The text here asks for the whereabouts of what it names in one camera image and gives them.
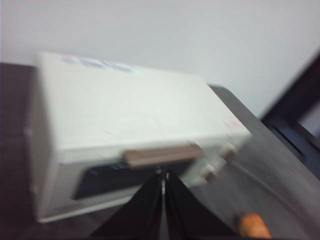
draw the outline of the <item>white toaster oven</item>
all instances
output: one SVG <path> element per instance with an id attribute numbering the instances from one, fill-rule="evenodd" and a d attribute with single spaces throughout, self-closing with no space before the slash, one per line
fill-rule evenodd
<path id="1" fill-rule="evenodd" d="M 205 183 L 250 137 L 201 78 L 104 60 L 39 54 L 30 102 L 39 222 L 123 204 L 158 166 Z"/>

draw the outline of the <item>white wall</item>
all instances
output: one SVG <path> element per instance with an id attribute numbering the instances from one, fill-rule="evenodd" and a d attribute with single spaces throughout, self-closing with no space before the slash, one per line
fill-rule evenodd
<path id="1" fill-rule="evenodd" d="M 2 0 L 1 61 L 55 51 L 193 73 L 261 117 L 320 49 L 319 0 Z"/>

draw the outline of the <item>oven door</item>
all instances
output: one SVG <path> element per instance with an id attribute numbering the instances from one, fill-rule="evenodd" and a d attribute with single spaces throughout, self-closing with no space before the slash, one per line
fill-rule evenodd
<path id="1" fill-rule="evenodd" d="M 77 161 L 59 165 L 48 208 L 41 218 L 62 219 L 124 204 L 159 166 L 171 169 L 187 186 L 192 186 L 206 182 L 201 172 L 208 162 L 224 162 L 212 145 L 204 147 L 201 156 L 184 155 L 178 161 L 162 159 L 161 164 L 138 164 L 138 167 L 120 157 L 77 158 L 84 155 L 84 152 L 72 154 Z"/>

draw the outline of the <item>orange object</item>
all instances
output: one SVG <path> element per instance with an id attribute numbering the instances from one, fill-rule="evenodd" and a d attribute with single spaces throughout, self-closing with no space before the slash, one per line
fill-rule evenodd
<path id="1" fill-rule="evenodd" d="M 237 227 L 242 237 L 272 238 L 269 229 L 257 213 L 249 213 L 240 217 Z"/>

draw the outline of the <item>black object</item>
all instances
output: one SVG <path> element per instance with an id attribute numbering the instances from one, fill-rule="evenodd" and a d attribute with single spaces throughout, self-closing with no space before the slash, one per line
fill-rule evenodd
<path id="1" fill-rule="evenodd" d="M 319 102 L 320 54 L 262 122 L 320 180 L 320 135 L 314 136 L 299 122 Z"/>
<path id="2" fill-rule="evenodd" d="M 90 239 L 157 240 L 162 215 L 162 179 L 170 240 L 260 239 L 238 236 L 202 205 L 172 171 L 155 172 Z"/>

